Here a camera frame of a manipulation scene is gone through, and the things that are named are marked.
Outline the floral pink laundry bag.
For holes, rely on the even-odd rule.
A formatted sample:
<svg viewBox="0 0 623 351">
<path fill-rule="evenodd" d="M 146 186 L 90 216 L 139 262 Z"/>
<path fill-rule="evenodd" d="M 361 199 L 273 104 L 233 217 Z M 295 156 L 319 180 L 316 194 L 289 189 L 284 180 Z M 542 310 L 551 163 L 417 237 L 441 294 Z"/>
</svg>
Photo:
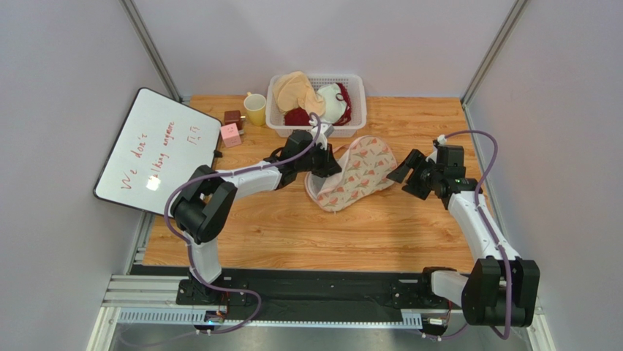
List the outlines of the floral pink laundry bag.
<svg viewBox="0 0 623 351">
<path fill-rule="evenodd" d="M 307 195 L 322 210 L 338 212 L 359 200 L 393 185 L 388 174 L 398 162 L 388 143 L 376 136 L 363 136 L 345 148 L 338 160 L 341 172 L 327 178 L 308 173 Z"/>
</svg>

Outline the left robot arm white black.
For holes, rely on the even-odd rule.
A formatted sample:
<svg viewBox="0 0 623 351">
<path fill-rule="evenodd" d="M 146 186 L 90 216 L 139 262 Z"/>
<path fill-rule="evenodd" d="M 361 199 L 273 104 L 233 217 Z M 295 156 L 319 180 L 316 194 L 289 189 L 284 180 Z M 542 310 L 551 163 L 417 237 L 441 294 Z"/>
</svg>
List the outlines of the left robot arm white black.
<svg viewBox="0 0 623 351">
<path fill-rule="evenodd" d="M 341 170 L 326 133 L 304 130 L 293 132 L 284 146 L 255 165 L 221 171 L 199 166 L 166 203 L 177 226 L 174 234 L 185 242 L 190 262 L 177 303 L 210 305 L 227 301 L 232 293 L 249 295 L 247 289 L 213 284 L 222 274 L 217 237 L 236 200 L 282 189 L 300 173 L 328 178 Z"/>
</svg>

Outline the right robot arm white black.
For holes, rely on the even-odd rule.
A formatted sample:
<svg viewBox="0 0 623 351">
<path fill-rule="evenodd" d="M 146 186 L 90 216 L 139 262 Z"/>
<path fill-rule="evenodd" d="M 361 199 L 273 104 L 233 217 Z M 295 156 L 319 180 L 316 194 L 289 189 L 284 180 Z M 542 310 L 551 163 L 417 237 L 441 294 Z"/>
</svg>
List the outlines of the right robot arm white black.
<svg viewBox="0 0 623 351">
<path fill-rule="evenodd" d="M 540 269 L 524 260 L 504 238 L 488 210 L 482 187 L 466 176 L 464 149 L 436 145 L 417 149 L 388 173 L 388 179 L 421 200 L 435 195 L 458 223 L 475 264 L 465 276 L 449 268 L 425 268 L 429 295 L 461 307 L 469 325 L 526 328 L 532 324 Z"/>
</svg>

